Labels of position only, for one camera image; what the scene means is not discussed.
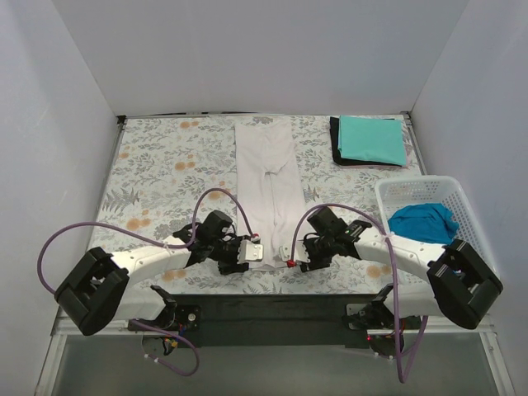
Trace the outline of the white t shirt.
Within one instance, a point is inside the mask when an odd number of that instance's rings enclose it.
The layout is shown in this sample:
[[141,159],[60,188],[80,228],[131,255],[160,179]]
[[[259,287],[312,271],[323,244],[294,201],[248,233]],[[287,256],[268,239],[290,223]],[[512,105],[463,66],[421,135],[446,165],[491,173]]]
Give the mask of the white t shirt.
[[234,131],[237,198],[251,225],[239,214],[238,230],[261,237],[263,259],[249,268],[274,271],[286,266],[279,248],[292,243],[305,212],[291,118],[238,122]]

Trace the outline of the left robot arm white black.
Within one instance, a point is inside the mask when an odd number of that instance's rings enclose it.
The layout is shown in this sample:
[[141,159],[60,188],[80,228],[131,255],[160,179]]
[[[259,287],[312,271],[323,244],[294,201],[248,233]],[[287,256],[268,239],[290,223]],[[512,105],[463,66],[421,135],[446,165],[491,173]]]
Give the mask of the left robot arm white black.
[[175,298],[162,287],[135,285],[167,271],[182,270],[210,259],[219,273],[245,272],[251,261],[263,258],[258,235],[237,235],[233,221],[215,210],[205,221],[189,224],[160,245],[131,251],[88,250],[54,292],[54,299],[85,336],[114,320],[135,319],[162,330],[185,325]]

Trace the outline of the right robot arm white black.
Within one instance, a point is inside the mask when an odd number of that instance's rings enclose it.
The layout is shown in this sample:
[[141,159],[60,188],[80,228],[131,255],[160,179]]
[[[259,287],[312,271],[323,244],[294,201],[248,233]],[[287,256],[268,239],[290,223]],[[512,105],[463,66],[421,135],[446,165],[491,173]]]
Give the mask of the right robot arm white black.
[[330,265],[335,256],[378,262],[414,275],[427,289],[406,291],[396,283],[385,287],[373,299],[395,318],[402,309],[410,316],[443,316],[455,325],[473,330],[503,291],[495,271],[466,241],[449,244],[424,243],[388,234],[368,215],[346,223],[327,205],[317,205],[302,220],[312,232],[294,237],[287,261],[303,272]]

